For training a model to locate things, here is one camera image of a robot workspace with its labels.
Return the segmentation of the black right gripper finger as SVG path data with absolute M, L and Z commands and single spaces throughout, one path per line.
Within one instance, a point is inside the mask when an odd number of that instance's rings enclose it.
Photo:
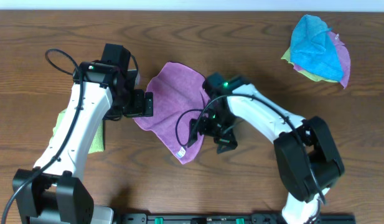
M 238 146 L 235 139 L 214 138 L 213 140 L 217 144 L 217 154 L 232 151 Z
M 189 122 L 189 137 L 187 147 L 191 147 L 198 140 L 199 129 L 197 127 L 197 120 L 192 119 Z

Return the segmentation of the purple microfiber cloth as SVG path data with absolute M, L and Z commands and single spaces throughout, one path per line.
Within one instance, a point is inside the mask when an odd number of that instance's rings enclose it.
M 210 100 L 204 81 L 195 70 L 167 62 L 147 86 L 153 93 L 153 116 L 134 119 L 141 129 L 154 132 L 181 164 L 195 159 L 204 139 L 200 135 L 190 147 L 182 146 L 188 141 L 190 120 L 198 118 Z

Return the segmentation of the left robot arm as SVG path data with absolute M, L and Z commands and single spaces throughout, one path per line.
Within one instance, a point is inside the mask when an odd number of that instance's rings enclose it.
M 87 155 L 105 119 L 152 116 L 152 93 L 135 86 L 139 70 L 129 63 L 83 62 L 56 133 L 32 170 L 19 169 L 12 182 L 22 223 L 113 223 L 112 208 L 95 205 L 83 184 Z

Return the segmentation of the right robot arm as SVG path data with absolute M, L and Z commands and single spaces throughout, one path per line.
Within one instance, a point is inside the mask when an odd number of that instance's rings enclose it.
M 231 80 L 213 73 L 202 84 L 210 100 L 190 120 L 184 148 L 200 135 L 213 137 L 217 152 L 234 150 L 236 119 L 249 123 L 274 146 L 279 176 L 288 198 L 279 223 L 341 223 L 343 218 L 321 215 L 326 193 L 345 167 L 326 122 L 293 114 L 262 95 L 243 77 Z

